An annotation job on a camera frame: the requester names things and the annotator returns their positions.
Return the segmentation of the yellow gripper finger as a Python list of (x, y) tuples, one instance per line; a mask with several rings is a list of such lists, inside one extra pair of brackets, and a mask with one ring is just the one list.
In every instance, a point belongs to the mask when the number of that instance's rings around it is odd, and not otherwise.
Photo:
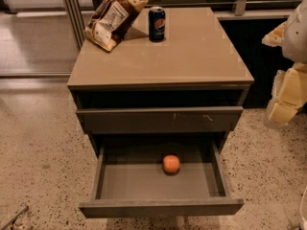
[(269, 103), (269, 119), (279, 123), (289, 123), (297, 113), (297, 109), (279, 103)]
[(268, 34), (266, 34), (262, 38), (262, 43), (264, 45), (267, 45), (267, 46), (270, 46), (270, 47), (281, 46), (285, 25), (286, 25), (286, 23), (283, 22), (280, 25), (278, 25), (275, 29), (270, 31)]

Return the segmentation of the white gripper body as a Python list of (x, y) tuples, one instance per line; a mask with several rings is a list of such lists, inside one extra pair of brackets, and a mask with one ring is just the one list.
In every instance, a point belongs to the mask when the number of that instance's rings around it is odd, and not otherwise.
[(288, 69), (278, 94), (278, 103), (299, 110), (307, 103), (307, 64), (296, 62)]

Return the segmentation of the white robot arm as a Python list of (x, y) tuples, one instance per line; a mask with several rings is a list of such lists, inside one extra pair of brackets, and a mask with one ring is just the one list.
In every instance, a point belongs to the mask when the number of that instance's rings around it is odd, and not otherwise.
[(302, 0), (286, 22), (266, 34), (262, 43), (280, 46), (283, 57), (294, 63), (287, 71), (277, 71), (267, 107), (266, 126), (280, 128), (307, 104), (307, 0)]

